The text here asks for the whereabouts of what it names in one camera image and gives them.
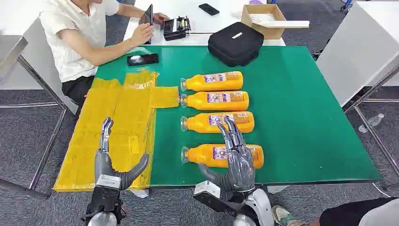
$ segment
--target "green table mat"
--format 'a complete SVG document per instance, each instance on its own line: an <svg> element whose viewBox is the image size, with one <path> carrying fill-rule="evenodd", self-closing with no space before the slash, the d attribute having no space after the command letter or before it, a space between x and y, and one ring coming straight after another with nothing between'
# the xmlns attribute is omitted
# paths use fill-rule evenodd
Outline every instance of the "green table mat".
<svg viewBox="0 0 399 226"><path fill-rule="evenodd" d="M160 63L126 66L126 56L99 67L96 77L117 78L147 68L160 73L158 86L178 86L196 74L241 71L249 93L255 129L244 134L247 144L260 145L264 165L258 184L313 184L380 180L374 164L306 47L263 46L249 65L230 68L206 46L147 46L130 55L158 53ZM181 163L182 146L222 144L220 134L180 130L180 117L194 108L157 110L151 186L191 186L204 180L195 163ZM227 169L213 168L220 173Z"/></svg>

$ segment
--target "metal table leg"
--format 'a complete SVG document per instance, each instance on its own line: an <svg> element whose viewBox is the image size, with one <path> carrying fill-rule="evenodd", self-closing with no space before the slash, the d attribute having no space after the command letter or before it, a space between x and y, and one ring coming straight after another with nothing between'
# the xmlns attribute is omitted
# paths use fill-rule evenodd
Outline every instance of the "metal table leg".
<svg viewBox="0 0 399 226"><path fill-rule="evenodd" d="M392 166L393 170L395 171L396 175L399 177L399 167L391 154L389 154L388 150L380 140L380 138L377 136L376 132L374 131L373 128L371 128L370 124L367 122L367 119L359 109L359 105L362 103L399 103L399 99L368 99L370 95L372 95L378 88L380 88L382 85L384 85L387 81L389 81L393 76L399 73L399 65L394 67L392 70L390 70L383 78L381 78L375 85L371 87L362 97L360 97L357 101L355 101L348 109L345 110L345 113L348 113L349 111L355 109L355 111L358 113L360 118L362 119L363 123L365 124L366 128L368 131L370 131L370 134L372 135L373 139L377 142L378 146L380 147L382 153L385 155L387 158L388 162Z"/></svg>
<svg viewBox="0 0 399 226"><path fill-rule="evenodd" d="M380 140L380 138L377 136L376 132L374 129L370 126L370 124L367 122L366 117L363 115L359 107L354 107L355 111L359 114L360 118L362 119L364 125L370 131L370 134L373 136L374 140L377 142L378 146L380 147L382 153L385 155L389 163L391 164L393 170L395 171L396 175L399 177L399 168L398 165L396 164L395 160L392 158L392 155L389 154L388 150L384 146L383 142Z"/></svg>
<svg viewBox="0 0 399 226"><path fill-rule="evenodd" d="M44 194L38 191L35 191L37 183L39 181L39 178L43 172L44 166L48 160L48 157L50 155L51 149L53 147L54 141L59 133L59 130L61 128L62 122L64 120L64 117L66 115L66 112L69 111L71 114L72 112L69 110L69 108L64 104L64 102L54 93L54 91L44 82L44 80L40 77L40 75L32 68L32 66L25 60L23 56L19 56L17 58L17 61L25 68L25 70L43 87L44 90L46 90L51 97L55 100L55 102L46 102L46 103L31 103L31 104L18 104L18 105L0 105L0 108L27 108L27 107L48 107L48 106L61 106L62 107L62 112L58 118L57 124L54 127L53 133L51 134L50 140L47 143L46 148L44 149L44 153L41 157L39 166L33 176L32 182L29 186L29 188L23 187L21 185L17 185L14 183L11 183L9 181L0 179L0 187L6 188L9 190L17 191L22 194L31 196L31 197L36 197L40 199L46 199L49 197L48 194Z"/></svg>

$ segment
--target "robotic arm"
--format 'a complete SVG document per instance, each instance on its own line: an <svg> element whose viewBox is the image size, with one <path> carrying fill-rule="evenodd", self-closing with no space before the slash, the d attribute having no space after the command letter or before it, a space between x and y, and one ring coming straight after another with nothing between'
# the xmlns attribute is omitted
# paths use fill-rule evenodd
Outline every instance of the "robotic arm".
<svg viewBox="0 0 399 226"><path fill-rule="evenodd" d="M116 226L125 217L122 214L120 191L130 187L144 171L149 155L144 154L139 163L128 172L118 172L112 167L109 156L109 137L113 120L107 117L101 129L100 148L95 158L95 182L91 202L82 217L86 226Z"/></svg>
<svg viewBox="0 0 399 226"><path fill-rule="evenodd" d="M212 194L194 194L194 198L213 208L215 211L234 211L236 218L233 226L273 226L271 204L264 190L255 188L255 168L249 148L234 121L224 118L229 131L221 124L217 126L222 132L227 149L229 171L219 175L205 164L198 167L204 177L220 187L226 195L221 197Z"/></svg>

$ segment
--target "tablet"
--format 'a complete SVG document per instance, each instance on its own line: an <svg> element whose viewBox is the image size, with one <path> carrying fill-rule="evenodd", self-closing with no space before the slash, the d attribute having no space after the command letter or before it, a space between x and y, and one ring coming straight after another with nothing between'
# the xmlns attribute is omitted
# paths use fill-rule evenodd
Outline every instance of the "tablet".
<svg viewBox="0 0 399 226"><path fill-rule="evenodd" d="M150 5L150 7L148 7L147 11L144 12L144 15L141 17L140 21L138 22L138 24L153 24L153 20L152 20L152 4ZM151 44L151 39L148 40L148 42L144 43L144 44Z"/></svg>

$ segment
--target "black smartphone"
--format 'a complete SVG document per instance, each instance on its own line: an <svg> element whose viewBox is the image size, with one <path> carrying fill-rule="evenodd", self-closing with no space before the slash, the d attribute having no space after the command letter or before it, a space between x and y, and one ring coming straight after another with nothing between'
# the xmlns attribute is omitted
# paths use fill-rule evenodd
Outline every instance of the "black smartphone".
<svg viewBox="0 0 399 226"><path fill-rule="evenodd" d="M152 17L152 4L148 7L147 11L143 14L138 24L150 24L153 25L153 17ZM144 44L151 44L151 39Z"/></svg>
<svg viewBox="0 0 399 226"><path fill-rule="evenodd" d="M158 63L158 54L145 54L145 55L137 55L137 56L128 56L128 66L136 66L136 65L149 65Z"/></svg>
<svg viewBox="0 0 399 226"><path fill-rule="evenodd" d="M209 15L213 16L219 13L219 11L207 3L201 4L198 6L200 9L204 10Z"/></svg>

